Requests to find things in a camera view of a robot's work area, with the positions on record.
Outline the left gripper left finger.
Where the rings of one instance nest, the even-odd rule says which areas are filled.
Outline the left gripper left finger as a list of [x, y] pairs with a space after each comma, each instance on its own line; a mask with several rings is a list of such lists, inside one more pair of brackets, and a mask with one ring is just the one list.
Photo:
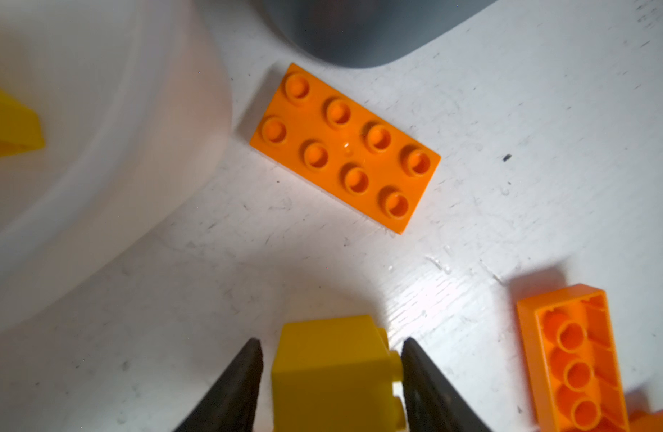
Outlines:
[[263, 368], [261, 343], [250, 338], [175, 431], [251, 432]]

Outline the yellow lego brick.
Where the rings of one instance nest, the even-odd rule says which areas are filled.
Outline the yellow lego brick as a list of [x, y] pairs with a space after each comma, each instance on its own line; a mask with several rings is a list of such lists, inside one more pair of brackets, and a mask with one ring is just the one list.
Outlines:
[[0, 158], [44, 147], [36, 112], [0, 88]]
[[277, 431], [402, 431], [401, 357], [369, 315], [284, 325], [272, 368]]

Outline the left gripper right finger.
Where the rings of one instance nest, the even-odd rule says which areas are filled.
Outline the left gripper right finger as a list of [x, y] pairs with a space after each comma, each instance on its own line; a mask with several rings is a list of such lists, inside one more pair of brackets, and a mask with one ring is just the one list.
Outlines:
[[410, 431], [491, 431], [414, 338], [403, 343], [401, 364]]

